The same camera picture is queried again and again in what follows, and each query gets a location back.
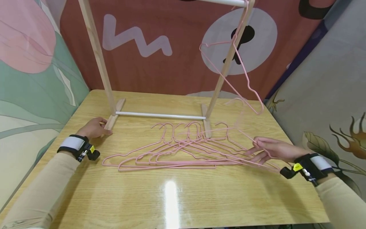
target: wooden table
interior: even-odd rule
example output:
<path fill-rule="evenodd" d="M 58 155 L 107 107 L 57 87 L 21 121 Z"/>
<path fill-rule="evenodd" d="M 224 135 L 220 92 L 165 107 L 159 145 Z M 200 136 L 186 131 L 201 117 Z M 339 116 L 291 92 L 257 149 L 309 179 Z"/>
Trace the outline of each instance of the wooden table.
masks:
<path fill-rule="evenodd" d="M 123 111 L 162 114 L 201 115 L 200 104 L 210 101 L 206 97 L 133 92 L 114 92 L 114 96 L 116 101 L 127 99 Z M 227 101 L 217 100 L 212 125 L 219 121 L 233 125 L 237 119 L 242 104 L 238 101 L 225 105 Z M 259 109 L 259 102 L 250 101 L 250 104 Z M 91 118 L 109 115 L 104 91 L 91 91 L 1 213 L 0 221 L 54 156 L 64 138 Z M 92 143 L 101 152 L 101 159 L 129 152 L 158 141 L 161 130 L 150 127 L 168 121 L 181 122 L 120 116 L 112 136 Z M 290 142 L 267 109 L 258 116 L 246 108 L 240 127 L 252 137 Z M 235 131 L 229 134 L 243 146 L 251 147 L 251 141 L 242 134 Z M 118 172 L 114 167 L 101 166 L 101 161 L 81 163 L 52 228 L 207 228 L 329 221 L 314 187 L 300 175 L 287 180 L 279 174 L 248 166 Z"/>

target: white rod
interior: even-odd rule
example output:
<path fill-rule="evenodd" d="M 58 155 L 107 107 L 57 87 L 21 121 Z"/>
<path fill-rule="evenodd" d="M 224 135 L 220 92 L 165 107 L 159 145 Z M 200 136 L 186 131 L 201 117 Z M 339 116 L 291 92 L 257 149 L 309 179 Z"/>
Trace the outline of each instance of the white rod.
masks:
<path fill-rule="evenodd" d="M 244 0 L 200 0 L 200 1 L 207 1 L 211 3 L 219 3 L 224 5 L 232 5 L 237 7 L 246 7 L 247 4 Z"/>
<path fill-rule="evenodd" d="M 152 114 L 152 113 L 138 113 L 138 112 L 124 112 L 116 111 L 117 115 L 128 115 L 128 116 L 143 116 L 143 117 L 158 117 L 158 118 L 176 118 L 176 119 L 194 119 L 194 120 L 205 120 L 204 116 L 189 116 L 189 115 L 167 115 L 167 114 Z"/>

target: wooden clothes rack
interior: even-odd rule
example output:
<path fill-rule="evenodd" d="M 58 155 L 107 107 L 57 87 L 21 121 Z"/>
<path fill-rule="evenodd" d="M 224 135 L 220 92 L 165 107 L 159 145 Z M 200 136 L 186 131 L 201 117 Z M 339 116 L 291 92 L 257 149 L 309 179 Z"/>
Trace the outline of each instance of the wooden clothes rack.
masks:
<path fill-rule="evenodd" d="M 231 46 L 229 48 L 228 54 L 226 55 L 226 61 L 224 63 L 224 66 L 221 70 L 221 74 L 226 77 L 229 73 L 231 62 L 233 60 L 233 57 L 235 55 L 235 46 L 237 47 L 239 44 L 239 41 L 243 35 L 244 29 L 247 26 L 249 15 L 253 9 L 255 0 L 249 0 L 248 5 L 245 4 L 243 0 L 202 0 L 202 1 L 209 1 L 214 3 L 221 3 L 226 5 L 234 5 L 234 6 L 241 6 L 244 7 L 243 13 L 240 17 L 239 26 L 238 26 L 238 37 L 235 40 L 235 43 L 233 41 L 231 42 Z M 111 110 L 111 115 L 108 119 L 108 122 L 105 126 L 105 129 L 111 130 L 117 120 L 117 117 L 119 115 L 130 115 L 130 116 L 143 116 L 143 117 L 162 117 L 162 118 L 177 118 L 177 119 L 195 119 L 195 120 L 202 120 L 203 126 L 205 128 L 205 135 L 207 138 L 212 137 L 211 132 L 211 124 L 210 124 L 210 116 L 213 111 L 213 108 L 215 106 L 216 100 L 219 96 L 219 93 L 221 91 L 221 88 L 224 83 L 224 78 L 220 77 L 217 84 L 215 91 L 213 93 L 213 96 L 211 97 L 211 102 L 209 106 L 207 107 L 206 104 L 201 104 L 202 109 L 202 116 L 187 116 L 187 115 L 167 115 L 167 114 L 150 114 L 150 113 L 137 113 L 137 112 L 122 112 L 123 105 L 125 103 L 125 99 L 120 99 L 117 103 L 115 103 L 115 100 L 113 98 L 112 94 L 112 87 L 111 83 L 109 81 L 107 68 L 105 66 L 104 57 L 102 53 L 102 47 L 100 45 L 97 29 L 95 26 L 95 22 L 93 19 L 92 10 L 90 8 L 89 0 L 79 0 L 79 5 L 81 8 L 81 12 L 83 14 L 83 18 L 85 21 L 85 26 L 88 31 L 89 39 L 91 46 L 93 48 L 94 56 L 97 61 L 98 69 L 100 76 L 102 78 L 103 86 L 105 93 L 107 95 L 109 108 Z"/>

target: hand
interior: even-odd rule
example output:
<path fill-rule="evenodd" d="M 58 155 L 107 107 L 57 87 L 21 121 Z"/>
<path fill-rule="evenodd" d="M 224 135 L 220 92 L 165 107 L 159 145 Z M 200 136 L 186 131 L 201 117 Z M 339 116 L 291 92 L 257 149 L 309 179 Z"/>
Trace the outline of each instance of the hand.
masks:
<path fill-rule="evenodd" d="M 277 158 L 281 159 L 284 162 L 294 162 L 295 159 L 310 154 L 312 152 L 302 149 L 300 147 L 290 145 L 288 143 L 285 143 L 283 141 L 279 141 L 272 138 L 266 138 L 266 137 L 255 137 L 253 142 L 253 148 L 249 149 L 245 155 L 249 156 L 255 152 L 261 151 L 257 155 L 255 155 L 252 159 L 250 159 L 251 162 L 257 162 L 259 161 L 259 164 L 263 164 L 269 159 Z"/>
<path fill-rule="evenodd" d="M 81 129 L 76 134 L 85 136 L 89 140 L 102 135 L 110 136 L 112 135 L 112 131 L 104 129 L 106 123 L 107 120 L 103 118 L 93 118 L 92 120 L 88 121 L 85 126 L 81 127 Z"/>

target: beige sleeve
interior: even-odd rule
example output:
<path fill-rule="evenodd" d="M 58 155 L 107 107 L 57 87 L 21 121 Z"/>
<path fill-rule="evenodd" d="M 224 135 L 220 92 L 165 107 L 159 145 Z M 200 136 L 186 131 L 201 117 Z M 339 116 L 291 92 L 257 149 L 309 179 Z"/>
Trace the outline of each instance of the beige sleeve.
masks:
<path fill-rule="evenodd" d="M 335 229 L 366 228 L 366 203 L 338 177 L 316 187 Z"/>
<path fill-rule="evenodd" d="M 70 155 L 55 154 L 16 200 L 0 228 L 49 228 L 60 207 L 66 185 L 79 164 Z"/>

